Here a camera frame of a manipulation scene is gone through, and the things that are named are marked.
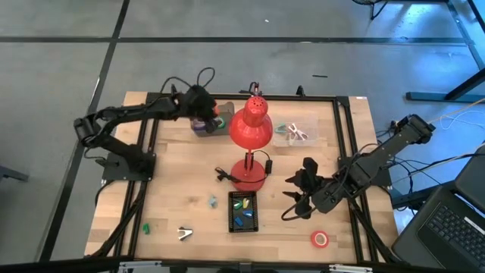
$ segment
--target red desk lamp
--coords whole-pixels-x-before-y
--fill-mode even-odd
[[[256,191],[263,187],[266,173],[263,165],[253,159],[252,150],[266,146],[273,136],[268,104],[259,96],[257,85],[253,94],[256,96],[248,99],[229,125],[230,138],[238,146],[248,149],[245,158],[238,161],[230,171],[231,176],[242,181],[233,183],[241,191]]]

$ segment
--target red tape roll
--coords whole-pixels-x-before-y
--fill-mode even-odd
[[[319,243],[317,241],[317,237],[323,237],[324,239],[324,242],[323,243]],[[328,240],[328,236],[327,234],[324,232],[324,231],[314,231],[311,236],[311,244],[314,246],[314,247],[317,247],[317,248],[324,248],[324,247],[327,247],[328,246],[328,243],[330,242]]]

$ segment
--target laptop keyboard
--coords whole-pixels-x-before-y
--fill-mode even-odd
[[[426,225],[480,269],[485,266],[485,236],[464,217],[440,205]]]

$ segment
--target tape roll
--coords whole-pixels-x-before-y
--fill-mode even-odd
[[[330,242],[328,240],[328,236],[325,233],[325,231],[314,231],[311,234],[310,238],[311,238],[311,244],[317,248],[327,247],[328,243]]]

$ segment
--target lamp shade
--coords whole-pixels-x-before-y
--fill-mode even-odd
[[[245,149],[260,149],[273,136],[273,124],[268,116],[268,103],[253,96],[231,119],[229,135],[235,144]]]

